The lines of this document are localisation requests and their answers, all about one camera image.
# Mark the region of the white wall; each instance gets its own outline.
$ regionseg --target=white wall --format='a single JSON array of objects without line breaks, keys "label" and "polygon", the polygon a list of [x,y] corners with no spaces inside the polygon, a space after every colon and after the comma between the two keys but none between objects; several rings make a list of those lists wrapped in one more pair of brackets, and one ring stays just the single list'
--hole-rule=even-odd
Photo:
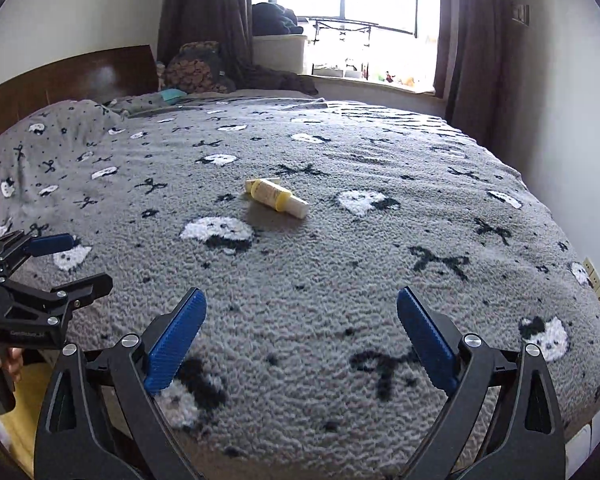
[{"label": "white wall", "polygon": [[162,0],[6,0],[0,83],[79,54],[158,41]]},{"label": "white wall", "polygon": [[[494,151],[600,273],[600,9],[594,0],[513,1],[530,5],[530,26],[514,27]],[[593,433],[595,445],[595,422]]]}]

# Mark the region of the patterned cushion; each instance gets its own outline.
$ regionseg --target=patterned cushion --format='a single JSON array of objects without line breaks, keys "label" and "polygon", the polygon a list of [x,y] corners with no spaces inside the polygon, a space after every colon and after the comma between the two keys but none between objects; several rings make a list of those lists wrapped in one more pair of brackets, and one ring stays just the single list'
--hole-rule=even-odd
[{"label": "patterned cushion", "polygon": [[197,41],[180,47],[164,72],[165,88],[187,94],[233,92],[235,84],[224,74],[217,41]]}]

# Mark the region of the bedsheet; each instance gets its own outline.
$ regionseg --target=bedsheet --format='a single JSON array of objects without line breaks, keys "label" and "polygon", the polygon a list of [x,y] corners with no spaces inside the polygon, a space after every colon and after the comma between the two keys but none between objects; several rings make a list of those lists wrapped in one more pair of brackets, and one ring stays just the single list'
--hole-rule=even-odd
[{"label": "bedsheet", "polygon": [[[267,176],[310,202],[304,221],[244,196]],[[205,291],[157,401],[211,479],[398,474],[445,402],[397,319],[409,284],[491,346],[538,344],[567,437],[600,407],[600,305],[580,257],[517,171],[440,118],[292,92],[62,102],[0,136],[0,235],[16,229],[76,237],[23,283],[113,276],[75,313],[83,349]]]}]

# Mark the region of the dark clothing pile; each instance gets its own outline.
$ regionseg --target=dark clothing pile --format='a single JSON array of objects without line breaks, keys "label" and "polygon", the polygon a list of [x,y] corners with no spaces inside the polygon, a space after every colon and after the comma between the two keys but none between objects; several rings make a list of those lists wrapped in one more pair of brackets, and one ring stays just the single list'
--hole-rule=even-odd
[{"label": "dark clothing pile", "polygon": [[278,4],[260,3],[252,7],[253,36],[283,36],[302,34],[298,19],[291,9]]}]

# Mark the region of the silver bolt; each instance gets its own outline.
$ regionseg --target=silver bolt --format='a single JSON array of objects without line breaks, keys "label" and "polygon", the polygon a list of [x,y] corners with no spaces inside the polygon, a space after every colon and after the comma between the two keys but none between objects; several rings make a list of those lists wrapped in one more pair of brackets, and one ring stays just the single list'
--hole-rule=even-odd
[{"label": "silver bolt", "polygon": [[540,349],[536,345],[527,345],[525,347],[526,353],[532,355],[533,357],[538,357],[540,355]]},{"label": "silver bolt", "polygon": [[138,344],[139,341],[140,338],[135,334],[125,335],[122,338],[122,346],[125,348],[133,348],[135,345]]},{"label": "silver bolt", "polygon": [[478,348],[482,344],[482,339],[475,334],[468,334],[464,336],[464,343],[471,348]]},{"label": "silver bolt", "polygon": [[67,346],[65,346],[65,347],[62,349],[62,353],[63,353],[64,355],[73,355],[73,354],[75,354],[75,352],[77,352],[77,351],[78,351],[78,347],[77,347],[77,346],[75,346],[73,343],[68,343],[68,344],[67,344]]}]

